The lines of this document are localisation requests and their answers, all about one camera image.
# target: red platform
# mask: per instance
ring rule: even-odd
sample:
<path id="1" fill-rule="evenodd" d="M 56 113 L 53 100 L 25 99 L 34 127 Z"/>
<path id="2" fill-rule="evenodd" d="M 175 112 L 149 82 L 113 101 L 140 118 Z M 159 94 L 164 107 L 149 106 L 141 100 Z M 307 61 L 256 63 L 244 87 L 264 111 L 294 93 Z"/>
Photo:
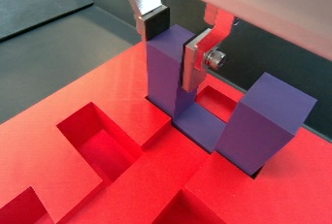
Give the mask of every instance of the red platform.
<path id="1" fill-rule="evenodd" d="M 228 120 L 242 94 L 207 77 Z M 301 129 L 255 179 L 145 99 L 137 44 L 0 126 L 0 224 L 332 223 L 332 146 Z"/>

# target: purple block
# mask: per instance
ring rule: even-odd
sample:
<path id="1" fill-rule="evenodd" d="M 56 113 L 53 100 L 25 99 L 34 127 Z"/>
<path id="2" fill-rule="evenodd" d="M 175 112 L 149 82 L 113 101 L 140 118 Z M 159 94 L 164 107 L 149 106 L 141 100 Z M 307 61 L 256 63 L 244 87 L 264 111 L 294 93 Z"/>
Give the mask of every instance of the purple block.
<path id="1" fill-rule="evenodd" d="M 254 174 L 294 137 L 315 100 L 263 73 L 232 111 L 216 150 Z"/>
<path id="2" fill-rule="evenodd" d="M 194 102 L 196 90 L 181 90 L 183 43 L 192 33 L 175 25 L 145 43 L 147 98 L 171 117 Z"/>
<path id="3" fill-rule="evenodd" d="M 172 120 L 177 129 L 211 153 L 224 130 L 224 123 L 196 103 Z"/>

